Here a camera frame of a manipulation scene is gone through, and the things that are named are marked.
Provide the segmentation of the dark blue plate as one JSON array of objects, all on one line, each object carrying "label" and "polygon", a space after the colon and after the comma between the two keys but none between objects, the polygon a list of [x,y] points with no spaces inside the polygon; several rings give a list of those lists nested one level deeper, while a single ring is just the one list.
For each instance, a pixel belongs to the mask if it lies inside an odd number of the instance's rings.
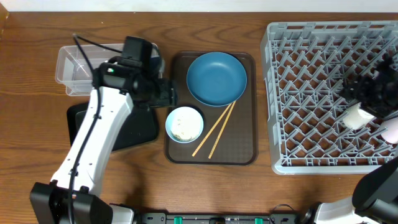
[{"label": "dark blue plate", "polygon": [[192,62],[186,83],[196,100],[208,106],[220,107],[243,95],[248,76],[236,57],[224,52],[210,52]]}]

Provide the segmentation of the leftover rice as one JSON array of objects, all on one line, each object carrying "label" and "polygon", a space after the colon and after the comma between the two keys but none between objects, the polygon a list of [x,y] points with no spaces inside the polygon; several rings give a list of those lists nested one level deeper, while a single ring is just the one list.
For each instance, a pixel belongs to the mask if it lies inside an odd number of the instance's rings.
[{"label": "leftover rice", "polygon": [[200,121],[196,118],[179,116],[174,119],[171,126],[171,133],[174,138],[183,142],[194,140],[199,132]]}]

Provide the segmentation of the white cup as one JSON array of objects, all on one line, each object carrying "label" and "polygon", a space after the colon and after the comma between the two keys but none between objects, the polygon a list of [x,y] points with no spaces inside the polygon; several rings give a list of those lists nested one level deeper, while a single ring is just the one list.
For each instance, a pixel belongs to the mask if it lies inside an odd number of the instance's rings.
[{"label": "white cup", "polygon": [[375,118],[375,116],[361,108],[361,103],[350,106],[345,110],[345,115],[342,119],[344,125],[353,130],[364,127]]}]

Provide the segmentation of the light blue bowl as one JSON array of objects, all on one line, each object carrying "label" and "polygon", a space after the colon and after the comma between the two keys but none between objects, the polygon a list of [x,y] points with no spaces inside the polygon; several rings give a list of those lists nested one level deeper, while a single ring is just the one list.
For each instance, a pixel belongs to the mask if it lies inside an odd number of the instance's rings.
[{"label": "light blue bowl", "polygon": [[194,108],[182,106],[174,109],[165,122],[168,136],[178,143],[190,143],[202,133],[204,120],[202,115]]}]

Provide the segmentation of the pink cup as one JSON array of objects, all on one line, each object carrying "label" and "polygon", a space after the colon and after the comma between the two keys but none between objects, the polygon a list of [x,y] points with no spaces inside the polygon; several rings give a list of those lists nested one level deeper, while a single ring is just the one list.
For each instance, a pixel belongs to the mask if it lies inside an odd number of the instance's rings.
[{"label": "pink cup", "polygon": [[391,143],[391,144],[397,144],[398,142],[398,117],[389,119],[387,121],[384,121],[381,126],[381,129],[384,130],[384,132],[381,134],[382,138]]}]

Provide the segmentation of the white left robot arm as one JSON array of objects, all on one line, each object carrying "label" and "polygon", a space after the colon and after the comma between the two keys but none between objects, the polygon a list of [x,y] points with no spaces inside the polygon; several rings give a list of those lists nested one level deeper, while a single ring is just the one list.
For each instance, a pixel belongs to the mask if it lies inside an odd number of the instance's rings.
[{"label": "white left robot arm", "polygon": [[94,88],[69,153],[50,183],[37,182],[30,192],[39,223],[134,223],[133,209],[101,200],[103,177],[134,108],[174,105],[163,71],[163,60],[149,66],[108,61],[93,70]]}]

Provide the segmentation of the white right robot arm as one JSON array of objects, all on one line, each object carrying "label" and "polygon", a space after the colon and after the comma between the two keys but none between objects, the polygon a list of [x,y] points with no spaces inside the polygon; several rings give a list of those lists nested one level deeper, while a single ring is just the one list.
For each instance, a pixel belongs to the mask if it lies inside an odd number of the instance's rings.
[{"label": "white right robot arm", "polygon": [[[369,114],[384,119],[397,111],[397,70],[393,56],[388,55],[375,71],[376,77],[358,76],[343,85],[339,95],[357,104],[347,109],[349,127],[362,127],[358,117]],[[397,158],[365,175],[351,197],[333,203],[318,203],[297,223],[397,223]]]}]

